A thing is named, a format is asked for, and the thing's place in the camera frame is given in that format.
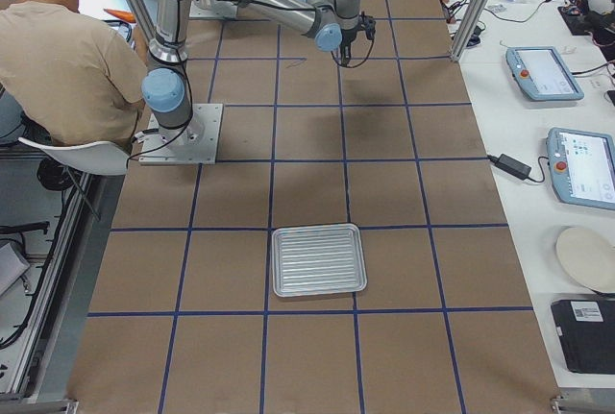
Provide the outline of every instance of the white table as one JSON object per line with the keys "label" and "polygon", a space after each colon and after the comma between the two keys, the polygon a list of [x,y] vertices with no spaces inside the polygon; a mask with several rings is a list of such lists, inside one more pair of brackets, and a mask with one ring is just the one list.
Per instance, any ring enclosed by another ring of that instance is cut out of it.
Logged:
{"label": "white table", "polygon": [[[523,19],[543,0],[513,4],[499,15]],[[615,135],[615,107],[604,93],[615,88],[605,71],[578,79],[585,98],[578,102],[536,103],[524,98],[504,61],[508,46],[555,46],[571,71],[604,63],[589,37],[572,37],[557,12],[562,1],[542,6],[525,24],[497,20],[487,12],[482,43],[462,55],[460,66],[487,152],[513,156],[531,165],[540,178],[536,159],[545,155],[545,138],[551,127],[595,131]],[[579,375],[566,369],[551,314],[551,303],[562,298],[581,298],[591,291],[580,286],[560,266],[554,244],[567,227],[597,231],[615,245],[615,212],[560,203],[551,180],[523,183],[499,169],[493,175],[504,205],[512,237],[528,284],[529,294],[560,388],[615,388],[615,376]]]}

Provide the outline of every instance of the orange object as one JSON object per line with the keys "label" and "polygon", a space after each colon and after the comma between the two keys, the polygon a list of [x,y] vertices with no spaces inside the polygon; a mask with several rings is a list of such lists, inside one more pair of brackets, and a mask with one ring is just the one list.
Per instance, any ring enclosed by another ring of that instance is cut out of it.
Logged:
{"label": "orange object", "polygon": [[132,12],[128,11],[118,11],[116,9],[103,9],[106,13],[113,15],[115,18],[119,18],[120,20],[124,20],[128,23],[136,23],[135,15]]}

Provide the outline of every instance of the silver tray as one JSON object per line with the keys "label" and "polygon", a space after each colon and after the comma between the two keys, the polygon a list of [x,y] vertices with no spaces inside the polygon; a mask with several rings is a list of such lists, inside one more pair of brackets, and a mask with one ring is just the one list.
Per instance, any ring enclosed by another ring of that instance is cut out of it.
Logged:
{"label": "silver tray", "polygon": [[356,225],[277,229],[271,245],[273,290],[280,297],[356,292],[367,285]]}

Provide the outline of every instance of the chair backrest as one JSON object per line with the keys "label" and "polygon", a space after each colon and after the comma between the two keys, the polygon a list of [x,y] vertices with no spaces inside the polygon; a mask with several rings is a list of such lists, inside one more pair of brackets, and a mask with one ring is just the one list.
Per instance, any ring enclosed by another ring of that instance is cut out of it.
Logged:
{"label": "chair backrest", "polygon": [[72,147],[53,147],[33,142],[24,137],[18,140],[30,147],[42,150],[57,162],[78,171],[98,176],[122,176],[126,174],[128,154],[113,142],[92,142]]}

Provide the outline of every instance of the power adapter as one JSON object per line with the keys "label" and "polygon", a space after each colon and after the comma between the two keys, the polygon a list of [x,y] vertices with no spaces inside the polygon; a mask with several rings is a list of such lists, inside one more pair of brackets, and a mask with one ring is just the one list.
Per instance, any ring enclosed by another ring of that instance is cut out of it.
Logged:
{"label": "power adapter", "polygon": [[498,169],[502,169],[507,174],[510,174],[521,181],[524,181],[529,177],[531,167],[515,158],[511,158],[510,156],[504,154],[501,154],[499,158],[496,158],[493,155],[487,155],[487,157]]}

